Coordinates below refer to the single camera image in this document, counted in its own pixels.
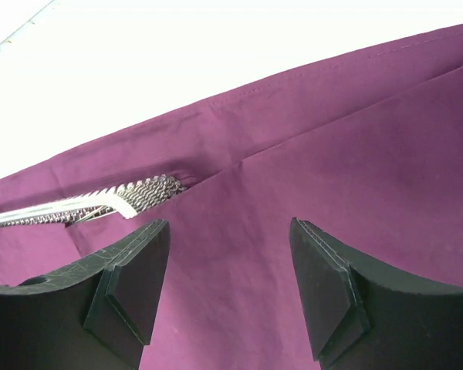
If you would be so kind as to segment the purple cloth wrap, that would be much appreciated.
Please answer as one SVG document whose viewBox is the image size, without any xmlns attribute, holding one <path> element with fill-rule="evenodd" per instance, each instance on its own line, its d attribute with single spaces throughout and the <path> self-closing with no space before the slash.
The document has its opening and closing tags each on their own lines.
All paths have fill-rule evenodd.
<svg viewBox="0 0 463 370">
<path fill-rule="evenodd" d="M 291 69 L 0 180 L 0 212 L 152 177 L 181 195 L 135 218 L 0 229 L 0 285 L 150 220 L 171 251 L 144 369 L 312 369 L 291 219 L 463 286 L 463 25 Z"/>
</svg>

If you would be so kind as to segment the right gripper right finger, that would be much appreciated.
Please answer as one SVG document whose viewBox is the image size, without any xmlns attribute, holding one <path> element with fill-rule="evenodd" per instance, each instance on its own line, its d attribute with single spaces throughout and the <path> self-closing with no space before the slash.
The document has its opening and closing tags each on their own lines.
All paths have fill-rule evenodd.
<svg viewBox="0 0 463 370">
<path fill-rule="evenodd" d="M 323 369 L 463 369 L 463 287 L 411 274 L 293 219 L 289 245 Z"/>
</svg>

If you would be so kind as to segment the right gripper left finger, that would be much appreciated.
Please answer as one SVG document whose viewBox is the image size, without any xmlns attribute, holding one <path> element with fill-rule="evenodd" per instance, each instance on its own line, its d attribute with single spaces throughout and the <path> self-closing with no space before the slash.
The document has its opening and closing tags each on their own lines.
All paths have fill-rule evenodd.
<svg viewBox="0 0 463 370">
<path fill-rule="evenodd" d="M 0 369 L 136 369 L 150 344 L 171 245 L 154 220 L 19 285 L 0 286 Z"/>
</svg>

